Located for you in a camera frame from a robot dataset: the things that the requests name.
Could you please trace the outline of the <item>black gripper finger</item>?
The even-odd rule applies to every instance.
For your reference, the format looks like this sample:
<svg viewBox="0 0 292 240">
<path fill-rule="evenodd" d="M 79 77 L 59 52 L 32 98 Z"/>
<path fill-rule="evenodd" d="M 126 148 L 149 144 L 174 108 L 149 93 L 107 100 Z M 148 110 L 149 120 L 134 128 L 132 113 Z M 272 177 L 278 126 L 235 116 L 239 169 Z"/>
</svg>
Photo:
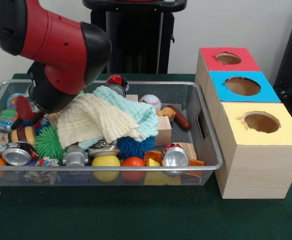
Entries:
<svg viewBox="0 0 292 240">
<path fill-rule="evenodd" d="M 33 118 L 32 118 L 32 125 L 33 126 L 40 126 L 42 118 L 43 118 L 43 112 L 35 113 Z"/>
<path fill-rule="evenodd" d="M 24 120 L 20 117 L 18 117 L 14 123 L 12 124 L 12 126 L 10 127 L 10 129 L 13 130 L 18 130 L 19 128 L 21 128 L 23 126 Z"/>
</svg>

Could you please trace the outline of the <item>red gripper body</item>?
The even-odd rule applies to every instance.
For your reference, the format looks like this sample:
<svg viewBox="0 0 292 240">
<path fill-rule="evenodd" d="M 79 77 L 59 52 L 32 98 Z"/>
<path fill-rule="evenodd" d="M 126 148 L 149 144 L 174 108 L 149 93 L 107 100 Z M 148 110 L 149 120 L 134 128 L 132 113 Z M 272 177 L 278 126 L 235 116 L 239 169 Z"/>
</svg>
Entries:
<svg viewBox="0 0 292 240">
<path fill-rule="evenodd" d="M 18 118 L 23 121 L 30 121 L 35 116 L 33 106 L 31 105 L 32 99 L 29 95 L 20 95 L 15 100 L 15 110 Z"/>
</svg>

